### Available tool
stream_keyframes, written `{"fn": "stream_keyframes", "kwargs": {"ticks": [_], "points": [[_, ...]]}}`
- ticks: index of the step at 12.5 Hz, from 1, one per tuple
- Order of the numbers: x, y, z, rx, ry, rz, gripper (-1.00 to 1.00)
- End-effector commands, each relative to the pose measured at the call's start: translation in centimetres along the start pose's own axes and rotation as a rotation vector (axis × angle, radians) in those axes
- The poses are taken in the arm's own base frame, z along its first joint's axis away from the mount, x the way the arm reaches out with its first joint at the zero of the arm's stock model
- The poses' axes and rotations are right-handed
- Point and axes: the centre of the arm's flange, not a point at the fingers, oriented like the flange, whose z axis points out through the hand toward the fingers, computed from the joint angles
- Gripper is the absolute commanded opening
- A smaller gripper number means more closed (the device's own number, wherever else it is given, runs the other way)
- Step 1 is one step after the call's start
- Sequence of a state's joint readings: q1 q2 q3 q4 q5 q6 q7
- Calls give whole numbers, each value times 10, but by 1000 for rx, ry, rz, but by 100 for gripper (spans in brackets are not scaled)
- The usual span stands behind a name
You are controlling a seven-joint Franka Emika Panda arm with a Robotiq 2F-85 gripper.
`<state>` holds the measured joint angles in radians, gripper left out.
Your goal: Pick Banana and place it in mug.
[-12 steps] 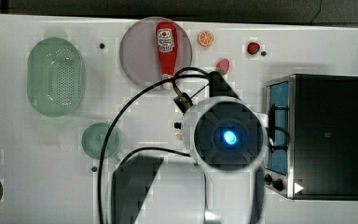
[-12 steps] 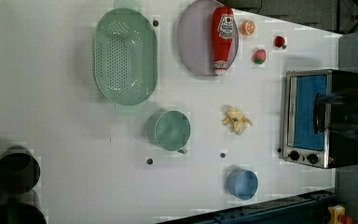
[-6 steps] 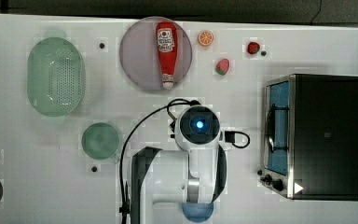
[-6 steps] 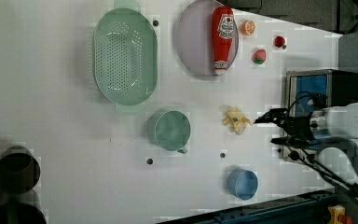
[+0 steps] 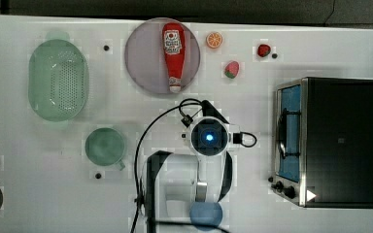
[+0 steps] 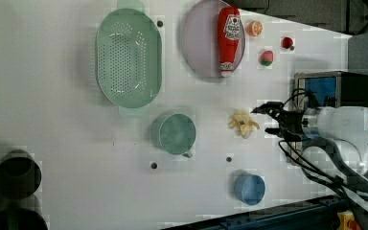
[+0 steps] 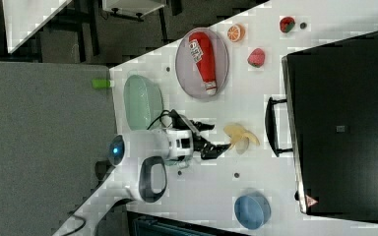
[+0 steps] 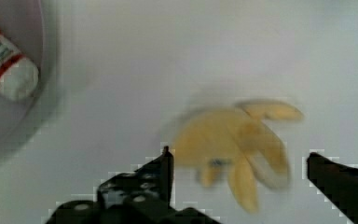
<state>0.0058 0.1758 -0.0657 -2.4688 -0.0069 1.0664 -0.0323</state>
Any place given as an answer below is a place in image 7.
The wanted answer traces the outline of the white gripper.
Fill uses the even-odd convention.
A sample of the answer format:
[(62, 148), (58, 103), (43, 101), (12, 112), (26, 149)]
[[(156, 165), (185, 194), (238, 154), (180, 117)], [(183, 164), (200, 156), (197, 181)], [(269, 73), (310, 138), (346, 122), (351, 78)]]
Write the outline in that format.
[[(168, 161), (182, 161), (189, 158), (194, 152), (194, 141), (200, 137), (200, 132), (213, 130), (212, 124), (200, 121), (195, 123), (186, 116), (177, 112), (169, 112), (171, 127), (165, 129), (169, 143)], [(217, 159), (230, 148), (230, 144), (214, 145), (203, 144), (200, 150), (203, 160)]]

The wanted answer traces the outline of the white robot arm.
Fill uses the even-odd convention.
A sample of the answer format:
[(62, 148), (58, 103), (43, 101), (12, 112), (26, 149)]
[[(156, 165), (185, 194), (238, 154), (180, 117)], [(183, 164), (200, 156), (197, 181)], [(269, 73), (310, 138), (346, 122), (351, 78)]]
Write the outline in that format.
[(161, 113), (169, 128), (131, 131), (116, 136), (109, 147), (112, 169), (52, 236), (95, 236), (96, 227), (120, 201), (155, 203), (165, 193), (168, 161), (183, 161), (198, 152), (203, 160), (216, 159), (229, 145), (214, 145), (201, 136), (210, 124), (195, 122), (175, 110)]

